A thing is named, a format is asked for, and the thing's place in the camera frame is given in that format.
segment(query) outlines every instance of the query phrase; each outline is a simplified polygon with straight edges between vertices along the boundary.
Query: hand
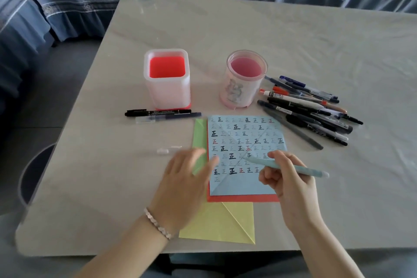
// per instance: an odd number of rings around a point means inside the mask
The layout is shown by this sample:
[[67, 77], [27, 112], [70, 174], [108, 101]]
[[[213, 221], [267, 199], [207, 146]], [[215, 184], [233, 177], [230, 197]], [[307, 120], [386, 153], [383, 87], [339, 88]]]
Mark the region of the hand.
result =
[[210, 159], [197, 175], [193, 175], [195, 162], [205, 153], [206, 150], [201, 148], [176, 153], [166, 166], [149, 206], [149, 212], [155, 220], [172, 235], [194, 217], [206, 195], [207, 184], [218, 164], [218, 157]]
[[314, 177], [299, 175], [294, 168], [294, 164], [305, 167], [303, 162], [283, 151], [269, 152], [268, 156], [281, 169], [265, 166], [259, 173], [259, 181], [275, 190], [287, 228], [296, 235], [305, 233], [311, 225], [322, 225]]

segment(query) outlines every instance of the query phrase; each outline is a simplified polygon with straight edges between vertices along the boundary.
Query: blue paper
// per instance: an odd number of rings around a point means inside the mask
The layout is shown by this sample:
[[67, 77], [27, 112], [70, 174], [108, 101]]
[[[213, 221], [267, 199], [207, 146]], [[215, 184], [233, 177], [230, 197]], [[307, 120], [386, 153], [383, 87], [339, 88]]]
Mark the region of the blue paper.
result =
[[271, 187], [258, 180], [264, 166], [245, 158], [269, 158], [270, 151], [286, 150], [280, 128], [279, 122], [268, 116], [210, 116], [208, 154], [220, 158], [210, 177], [210, 195], [274, 194]]

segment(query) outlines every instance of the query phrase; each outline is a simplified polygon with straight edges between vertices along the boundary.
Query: bracelet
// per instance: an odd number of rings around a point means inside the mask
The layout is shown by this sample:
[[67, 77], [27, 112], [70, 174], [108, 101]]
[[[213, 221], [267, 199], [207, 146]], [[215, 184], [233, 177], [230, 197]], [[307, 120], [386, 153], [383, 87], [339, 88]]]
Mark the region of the bracelet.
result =
[[158, 229], [158, 231], [164, 234], [164, 236], [168, 240], [170, 240], [172, 238], [172, 235], [169, 234], [168, 231], [165, 230], [162, 226], [159, 226], [158, 221], [154, 219], [152, 214], [149, 212], [148, 208], [145, 208], [143, 211], [145, 212], [145, 215], [148, 217], [149, 221], [152, 222], [152, 224]]

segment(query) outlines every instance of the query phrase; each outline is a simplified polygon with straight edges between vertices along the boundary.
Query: tabletop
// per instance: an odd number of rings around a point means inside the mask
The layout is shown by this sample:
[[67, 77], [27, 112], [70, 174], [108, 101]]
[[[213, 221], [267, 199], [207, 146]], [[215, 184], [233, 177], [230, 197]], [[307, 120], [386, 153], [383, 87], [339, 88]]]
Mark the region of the tabletop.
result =
[[[250, 49], [268, 75], [339, 96], [364, 122], [317, 151], [283, 128], [289, 151], [331, 177], [317, 180], [323, 218], [345, 248], [417, 246], [417, 16], [244, 0], [121, 0], [38, 190], [16, 232], [24, 255], [94, 255], [149, 204], [169, 157], [190, 147], [192, 119], [135, 124], [153, 109], [143, 78], [149, 49], [188, 52], [192, 109], [230, 110], [218, 99], [227, 56]], [[262, 86], [271, 86], [266, 81]], [[280, 205], [254, 203], [256, 244], [174, 239], [165, 252], [294, 250]]]

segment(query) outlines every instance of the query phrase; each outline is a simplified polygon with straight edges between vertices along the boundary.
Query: light blue pen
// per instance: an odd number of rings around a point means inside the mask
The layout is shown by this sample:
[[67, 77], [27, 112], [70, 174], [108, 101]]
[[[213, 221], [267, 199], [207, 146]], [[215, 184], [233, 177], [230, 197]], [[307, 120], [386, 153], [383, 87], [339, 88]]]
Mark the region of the light blue pen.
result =
[[[248, 157], [248, 158], [245, 158], [245, 160], [253, 164], [259, 164], [259, 165], [264, 165], [264, 166], [269, 166], [272, 168], [280, 169], [279, 165], [275, 163], [273, 159]], [[297, 165], [294, 165], [294, 167], [295, 167], [295, 171], [299, 174], [309, 175], [309, 176], [314, 176], [314, 177], [324, 177], [324, 178], [329, 178], [330, 176], [328, 172], [322, 172], [321, 170], [311, 169], [311, 168], [297, 166]]]

